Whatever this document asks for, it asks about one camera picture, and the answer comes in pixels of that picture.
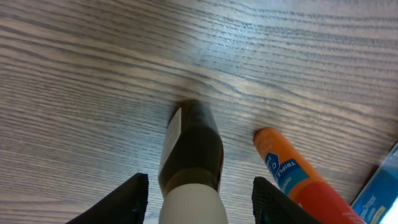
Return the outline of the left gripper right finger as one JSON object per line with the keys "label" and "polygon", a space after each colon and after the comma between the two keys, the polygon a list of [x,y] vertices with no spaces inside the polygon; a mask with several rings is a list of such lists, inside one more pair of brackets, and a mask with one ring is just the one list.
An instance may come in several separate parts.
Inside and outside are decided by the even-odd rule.
{"label": "left gripper right finger", "polygon": [[321,224],[264,177],[255,177],[252,207],[256,224]]}

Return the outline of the blue yellow VapoDrops box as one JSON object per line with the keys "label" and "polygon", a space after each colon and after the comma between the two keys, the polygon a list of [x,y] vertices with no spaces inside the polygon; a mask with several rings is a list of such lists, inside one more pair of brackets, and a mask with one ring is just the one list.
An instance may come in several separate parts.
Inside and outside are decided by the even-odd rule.
{"label": "blue yellow VapoDrops box", "polygon": [[397,145],[352,203],[368,224],[397,224]]}

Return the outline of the dark bottle white cap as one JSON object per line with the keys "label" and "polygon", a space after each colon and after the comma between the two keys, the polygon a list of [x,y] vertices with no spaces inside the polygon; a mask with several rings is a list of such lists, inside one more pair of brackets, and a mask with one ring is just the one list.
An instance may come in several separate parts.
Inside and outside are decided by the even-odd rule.
{"label": "dark bottle white cap", "polygon": [[198,100],[178,103],[167,126],[158,173],[159,223],[227,223],[219,195],[224,150],[213,115]]}

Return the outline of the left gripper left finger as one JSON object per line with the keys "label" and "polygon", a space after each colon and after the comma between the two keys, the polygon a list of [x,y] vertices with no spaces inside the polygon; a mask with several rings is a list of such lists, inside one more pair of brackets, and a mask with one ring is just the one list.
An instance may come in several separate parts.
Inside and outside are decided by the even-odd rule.
{"label": "left gripper left finger", "polygon": [[148,194],[148,175],[136,173],[67,224],[143,224]]}

